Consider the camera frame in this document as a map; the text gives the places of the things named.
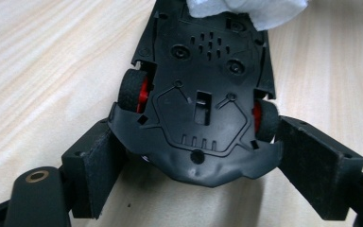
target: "wheel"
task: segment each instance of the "wheel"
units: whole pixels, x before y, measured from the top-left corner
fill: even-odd
[[[148,101],[147,72],[129,69],[123,77],[117,103],[126,111],[142,113]]]
[[[254,102],[255,136],[258,140],[270,142],[279,125],[279,114],[271,102],[256,99]]]

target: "screw hole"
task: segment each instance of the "screw hole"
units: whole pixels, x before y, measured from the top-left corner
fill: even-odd
[[[232,31],[244,31],[246,27],[240,22],[232,22]]]
[[[187,47],[182,45],[175,45],[171,49],[173,57],[178,60],[187,60],[190,58],[190,51]]]
[[[37,182],[44,180],[48,176],[49,176],[49,172],[46,170],[36,171],[36,172],[29,174],[26,177],[26,182],[27,183],[37,183]]]
[[[191,153],[190,159],[193,163],[200,165],[205,161],[205,154],[201,150],[197,149]]]
[[[242,75],[244,74],[244,65],[237,60],[230,60],[227,62],[227,67],[229,68],[229,70],[231,71],[231,73],[235,74],[235,75]]]

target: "toy car underside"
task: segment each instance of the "toy car underside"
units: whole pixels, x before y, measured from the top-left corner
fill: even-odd
[[[278,166],[268,35],[247,14],[196,19],[184,1],[157,1],[132,63],[109,119],[130,153],[205,186]]]
[[[0,226],[70,226],[98,218],[136,156],[170,178],[217,186],[279,167],[321,218],[363,226],[363,157],[315,127],[279,116],[268,35],[246,14],[189,15],[158,0],[109,117],[62,155],[14,183]]]

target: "red wheel rim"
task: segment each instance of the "red wheel rim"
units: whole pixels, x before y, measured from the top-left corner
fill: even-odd
[[[147,101],[148,101],[148,78],[146,77],[143,81],[141,86],[140,95],[138,97],[138,105],[137,105],[137,113],[142,113],[146,108]]]
[[[255,133],[259,131],[259,126],[261,125],[261,104],[258,101],[254,102],[254,109],[252,110],[252,114],[254,115],[254,126]]]

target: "rectangular slot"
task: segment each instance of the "rectangular slot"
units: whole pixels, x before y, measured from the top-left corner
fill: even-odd
[[[228,30],[232,29],[232,19],[230,18],[226,19],[226,29]]]
[[[203,92],[197,92],[196,110],[194,120],[199,125],[208,126],[210,124],[212,95]]]

